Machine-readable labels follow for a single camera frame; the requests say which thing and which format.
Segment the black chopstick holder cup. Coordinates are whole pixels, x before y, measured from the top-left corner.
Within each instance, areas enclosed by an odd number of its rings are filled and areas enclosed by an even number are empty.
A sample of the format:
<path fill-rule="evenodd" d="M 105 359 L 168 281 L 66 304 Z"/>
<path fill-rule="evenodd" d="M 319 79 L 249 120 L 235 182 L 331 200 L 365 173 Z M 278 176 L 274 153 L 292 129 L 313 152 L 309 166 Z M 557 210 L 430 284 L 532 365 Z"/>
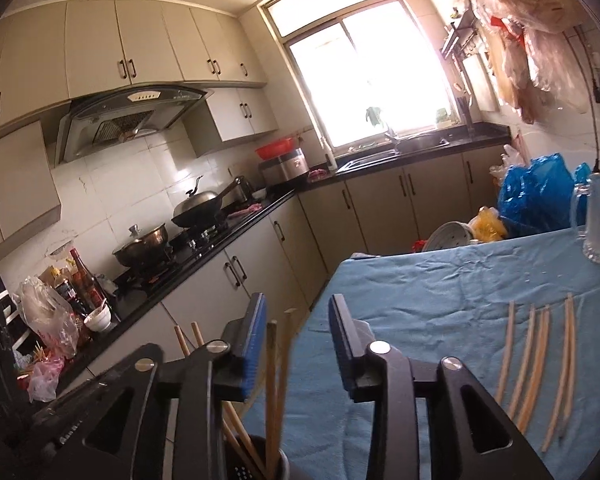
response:
<path fill-rule="evenodd" d="M 240 437 L 236 438 L 236 442 L 239 444 L 240 451 L 237 451 L 230 442 L 224 442 L 224 457 L 226 466 L 226 478 L 227 479 L 257 479 L 253 472 L 256 465 L 252 461 L 251 454 L 246 450 L 245 445 L 242 444 Z M 263 465 L 266 465 L 266 442 L 262 437 L 251 436 L 251 443 L 257 456 Z M 278 459 L 276 464 L 275 479 L 289 480 L 292 478 L 290 463 L 286 455 L 282 452 L 278 452 Z"/>

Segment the wooden chopstick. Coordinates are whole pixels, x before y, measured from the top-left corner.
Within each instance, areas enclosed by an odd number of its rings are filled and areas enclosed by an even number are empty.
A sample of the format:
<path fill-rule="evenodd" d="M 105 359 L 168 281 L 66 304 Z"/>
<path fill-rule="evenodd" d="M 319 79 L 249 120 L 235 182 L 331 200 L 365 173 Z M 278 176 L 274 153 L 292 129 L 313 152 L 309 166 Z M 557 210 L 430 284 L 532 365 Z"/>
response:
<path fill-rule="evenodd" d="M 524 388 L 524 382 L 527 377 L 527 370 L 530 362 L 531 350 L 533 346 L 533 338 L 535 332 L 535 305 L 529 309 L 529 319 L 528 319 L 528 327 L 527 327 L 527 335 L 524 340 L 524 352 L 522 352 L 522 358 L 520 362 L 520 367 L 518 370 L 518 375 L 516 379 L 516 384 L 514 387 L 514 392 L 512 398 L 510 399 L 509 407 L 507 410 L 507 415 L 510 419 L 514 419 L 517 408 L 520 402 L 520 398 L 522 395 L 522 389 Z"/>
<path fill-rule="evenodd" d="M 566 391 L 567 391 L 567 372 L 568 372 L 568 340 L 569 340 L 569 322 L 567 314 L 567 298 L 564 303 L 565 319 L 564 319 L 564 338 L 562 338 L 562 362 L 560 362 L 560 373 L 558 378 L 558 387 L 550 415 L 546 434 L 541 446 L 541 452 L 545 453 L 552 443 L 555 430 L 558 426 L 559 417 L 562 417 L 562 409 L 564 408 Z"/>
<path fill-rule="evenodd" d="M 505 344 L 503 350 L 503 357 L 501 362 L 500 374 L 498 375 L 498 388 L 494 399 L 498 404 L 502 403 L 506 385 L 508 381 L 508 373 L 510 367 L 510 360 L 512 359 L 513 342 L 514 342 L 514 330 L 515 330 L 515 303 L 511 301 L 508 304 L 507 309 L 507 325 L 505 333 Z"/>
<path fill-rule="evenodd" d="M 541 310 L 539 335 L 536 338 L 534 359 L 529 379 L 524 403 L 518 414 L 517 427 L 522 434 L 525 434 L 529 426 L 532 412 L 534 410 L 536 398 L 539 394 L 539 388 L 542 382 L 546 348 L 548 345 L 548 332 L 550 331 L 550 307 L 545 306 Z"/>
<path fill-rule="evenodd" d="M 577 327 L 576 327 L 576 309 L 574 308 L 573 294 L 567 295 L 567 314 L 569 322 L 569 340 L 568 340 L 568 372 L 567 372 L 567 391 L 564 408 L 562 409 L 562 426 L 560 427 L 559 437 L 563 439 L 567 432 L 568 422 L 570 421 L 573 409 L 574 389 L 576 388 L 576 370 L 577 370 Z"/>

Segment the lower kitchen cabinets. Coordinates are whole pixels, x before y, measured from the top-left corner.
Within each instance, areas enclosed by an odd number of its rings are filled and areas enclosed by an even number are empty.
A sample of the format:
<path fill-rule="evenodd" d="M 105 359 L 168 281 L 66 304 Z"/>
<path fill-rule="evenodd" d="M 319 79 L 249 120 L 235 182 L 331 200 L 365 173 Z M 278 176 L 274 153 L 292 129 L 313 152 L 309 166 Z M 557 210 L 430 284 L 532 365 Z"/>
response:
<path fill-rule="evenodd" d="M 494 205 L 489 170 L 500 161 L 503 143 L 451 144 L 269 198 L 260 211 L 232 223 L 215 250 L 150 295 L 131 292 L 118 300 L 114 312 L 121 322 L 69 362 L 61 388 L 144 340 L 174 351 L 173 323 L 196 318 L 207 334 L 217 333 L 250 292 L 265 292 L 274 312 L 309 310 L 329 275 L 355 252 L 406 254 L 443 223 L 467 221 Z"/>

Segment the chopstick in holder four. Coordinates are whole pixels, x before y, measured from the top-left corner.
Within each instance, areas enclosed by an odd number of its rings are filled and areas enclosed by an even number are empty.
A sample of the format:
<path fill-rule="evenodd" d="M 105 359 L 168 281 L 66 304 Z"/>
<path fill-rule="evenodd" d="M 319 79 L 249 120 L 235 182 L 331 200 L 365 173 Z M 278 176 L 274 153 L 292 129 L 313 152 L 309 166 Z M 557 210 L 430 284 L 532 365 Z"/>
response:
<path fill-rule="evenodd" d="M 188 348 L 187 339 L 180 326 L 174 326 L 174 332 L 176 338 L 178 338 L 178 344 L 182 350 L 183 356 L 189 356 L 190 350 Z M 258 478 L 260 470 L 251 461 L 250 455 L 247 454 L 244 448 L 240 445 L 237 439 L 237 426 L 235 425 L 235 419 L 239 419 L 237 412 L 234 410 L 233 404 L 228 401 L 223 402 L 223 434 L 225 441 L 230 445 L 233 451 L 238 457 L 244 462 L 245 466 L 251 472 L 253 478 Z"/>

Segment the chopstick in holder two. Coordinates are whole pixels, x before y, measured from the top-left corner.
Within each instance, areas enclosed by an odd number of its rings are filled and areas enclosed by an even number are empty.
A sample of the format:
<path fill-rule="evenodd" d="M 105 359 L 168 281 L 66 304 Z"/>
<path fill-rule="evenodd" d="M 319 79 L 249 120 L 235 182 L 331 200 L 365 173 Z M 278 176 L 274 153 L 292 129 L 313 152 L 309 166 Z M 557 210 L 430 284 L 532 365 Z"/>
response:
<path fill-rule="evenodd" d="M 276 401 L 276 424 L 275 424 L 275 447 L 279 448 L 282 443 L 283 418 L 285 413 L 286 394 L 288 386 L 288 373 L 292 340 L 294 339 L 294 314 L 295 308 L 284 312 L 284 339 L 282 357 L 280 358 L 280 369 L 278 373 L 277 401 Z"/>

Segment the gas stove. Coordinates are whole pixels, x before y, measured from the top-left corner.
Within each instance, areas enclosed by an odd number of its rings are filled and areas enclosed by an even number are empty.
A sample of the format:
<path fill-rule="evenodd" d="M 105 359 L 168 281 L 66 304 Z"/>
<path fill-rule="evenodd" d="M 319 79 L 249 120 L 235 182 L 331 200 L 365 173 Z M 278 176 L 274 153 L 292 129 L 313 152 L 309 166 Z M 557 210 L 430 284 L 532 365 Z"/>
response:
<path fill-rule="evenodd" d="M 131 292 L 150 295 L 183 270 L 186 264 L 194 263 L 215 250 L 220 241 L 230 235 L 233 228 L 234 226 L 225 220 L 205 231 L 186 229 L 161 248 L 149 249 L 114 280 L 114 284 L 117 285 L 117 300 Z"/>

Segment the steel pot with lid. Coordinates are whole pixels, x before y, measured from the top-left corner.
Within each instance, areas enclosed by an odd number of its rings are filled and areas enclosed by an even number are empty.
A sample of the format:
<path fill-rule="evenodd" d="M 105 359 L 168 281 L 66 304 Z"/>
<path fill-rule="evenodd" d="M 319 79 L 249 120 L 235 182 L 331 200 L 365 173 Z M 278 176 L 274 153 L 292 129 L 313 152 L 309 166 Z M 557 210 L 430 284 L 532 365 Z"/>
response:
<path fill-rule="evenodd" d="M 127 268 L 149 266 L 168 256 L 169 233 L 164 223 L 149 229 L 137 224 L 129 227 L 129 236 L 112 252 L 118 263 Z"/>

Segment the black wok with lid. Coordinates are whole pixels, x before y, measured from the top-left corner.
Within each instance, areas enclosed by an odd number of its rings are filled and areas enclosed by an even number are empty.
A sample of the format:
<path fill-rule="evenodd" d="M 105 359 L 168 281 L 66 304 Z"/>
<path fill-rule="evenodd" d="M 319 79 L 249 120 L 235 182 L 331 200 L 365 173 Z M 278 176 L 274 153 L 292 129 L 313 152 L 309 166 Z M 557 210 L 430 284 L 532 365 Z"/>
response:
<path fill-rule="evenodd" d="M 206 221 L 213 222 L 222 209 L 223 198 L 235 190 L 242 192 L 245 200 L 252 199 L 253 187 L 244 176 L 234 177 L 234 180 L 219 193 L 199 192 L 197 185 L 200 180 L 201 177 L 196 179 L 196 186 L 187 191 L 186 199 L 174 208 L 171 221 L 180 228 L 192 228 Z"/>

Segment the yellow plastic bag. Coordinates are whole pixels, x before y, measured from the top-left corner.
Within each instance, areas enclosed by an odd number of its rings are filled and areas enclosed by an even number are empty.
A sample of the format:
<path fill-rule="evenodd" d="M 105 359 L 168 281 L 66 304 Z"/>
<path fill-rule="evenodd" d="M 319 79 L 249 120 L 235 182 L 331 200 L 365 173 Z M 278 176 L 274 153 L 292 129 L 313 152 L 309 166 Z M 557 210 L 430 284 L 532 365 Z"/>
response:
<path fill-rule="evenodd" d="M 468 222 L 474 239 L 481 243 L 506 240 L 508 232 L 495 208 L 482 206 L 478 214 Z"/>

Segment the blue table cloth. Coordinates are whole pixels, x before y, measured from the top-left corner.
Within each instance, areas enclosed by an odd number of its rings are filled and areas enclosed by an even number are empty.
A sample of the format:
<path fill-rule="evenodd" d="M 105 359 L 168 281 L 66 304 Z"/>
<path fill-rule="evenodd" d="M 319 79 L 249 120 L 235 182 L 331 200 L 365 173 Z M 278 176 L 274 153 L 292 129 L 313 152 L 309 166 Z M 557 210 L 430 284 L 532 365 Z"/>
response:
<path fill-rule="evenodd" d="M 564 338 L 564 303 L 573 294 L 577 370 L 573 409 L 550 447 L 541 446 L 554 405 Z M 600 449 L 600 264 L 570 230 L 392 257 L 348 259 L 324 290 L 343 294 L 355 318 L 404 356 L 456 356 L 486 390 L 498 385 L 508 304 L 515 303 L 514 364 L 524 352 L 529 309 L 550 307 L 550 338 L 538 400 L 526 433 L 557 479 L 578 478 Z M 283 449 L 315 479 L 362 479 L 372 435 L 370 404 L 343 389 L 328 326 L 327 298 L 294 341 Z"/>

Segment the blue plastic bag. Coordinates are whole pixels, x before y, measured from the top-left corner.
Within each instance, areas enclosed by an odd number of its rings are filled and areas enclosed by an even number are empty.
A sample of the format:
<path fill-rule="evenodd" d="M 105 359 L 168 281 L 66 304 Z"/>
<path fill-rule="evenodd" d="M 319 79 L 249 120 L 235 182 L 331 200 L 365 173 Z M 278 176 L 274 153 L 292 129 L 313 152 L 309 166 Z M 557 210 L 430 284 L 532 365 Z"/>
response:
<path fill-rule="evenodd" d="M 559 153 L 534 158 L 529 167 L 509 167 L 496 204 L 508 237 L 571 228 L 574 187 L 591 172 L 582 162 L 572 174 Z"/>

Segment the range hood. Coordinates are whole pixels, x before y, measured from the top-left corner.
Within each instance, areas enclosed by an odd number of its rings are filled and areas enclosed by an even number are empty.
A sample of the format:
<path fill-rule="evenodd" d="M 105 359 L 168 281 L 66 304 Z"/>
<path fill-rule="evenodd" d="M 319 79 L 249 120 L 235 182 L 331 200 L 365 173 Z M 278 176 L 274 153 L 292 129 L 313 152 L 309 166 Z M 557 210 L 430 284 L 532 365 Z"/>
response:
<path fill-rule="evenodd" d="M 55 162 L 166 131 L 209 96 L 190 84 L 145 84 L 78 99 L 59 122 Z"/>

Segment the hanging plastic bags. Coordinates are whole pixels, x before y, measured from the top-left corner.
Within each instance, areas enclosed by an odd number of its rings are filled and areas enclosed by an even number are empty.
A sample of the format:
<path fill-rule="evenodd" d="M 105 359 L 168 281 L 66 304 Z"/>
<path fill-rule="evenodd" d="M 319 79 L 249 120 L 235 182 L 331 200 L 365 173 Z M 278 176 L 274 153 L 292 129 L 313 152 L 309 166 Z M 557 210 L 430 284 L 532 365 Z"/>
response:
<path fill-rule="evenodd" d="M 561 105 L 588 111 L 583 70 L 566 39 L 584 19 L 577 0 L 469 1 L 501 102 L 529 125 Z"/>

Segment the wall mounted rack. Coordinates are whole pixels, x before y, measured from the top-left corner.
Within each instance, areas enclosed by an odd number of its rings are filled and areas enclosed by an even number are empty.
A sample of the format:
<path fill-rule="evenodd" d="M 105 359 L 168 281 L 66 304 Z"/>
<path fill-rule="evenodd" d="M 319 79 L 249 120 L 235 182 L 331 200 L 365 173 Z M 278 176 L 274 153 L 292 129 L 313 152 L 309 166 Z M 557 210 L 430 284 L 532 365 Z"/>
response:
<path fill-rule="evenodd" d="M 465 2 L 465 10 L 453 9 L 451 21 L 446 26 L 446 37 L 440 54 L 447 60 L 454 56 L 457 60 L 464 60 L 475 53 L 475 41 L 478 39 L 478 18 L 469 0 Z"/>

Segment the upper wall cabinets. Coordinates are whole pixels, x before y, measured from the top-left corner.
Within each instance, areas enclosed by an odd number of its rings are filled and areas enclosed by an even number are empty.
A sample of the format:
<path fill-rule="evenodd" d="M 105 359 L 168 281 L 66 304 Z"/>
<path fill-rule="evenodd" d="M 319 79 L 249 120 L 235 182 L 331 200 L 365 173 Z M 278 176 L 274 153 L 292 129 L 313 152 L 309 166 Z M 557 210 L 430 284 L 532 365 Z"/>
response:
<path fill-rule="evenodd" d="M 157 0 L 60 0 L 0 21 L 0 259 L 57 222 L 45 159 L 46 114 L 145 84 L 190 84 L 211 96 L 181 119 L 201 125 L 195 150 L 272 132 L 266 78 L 231 16 Z"/>

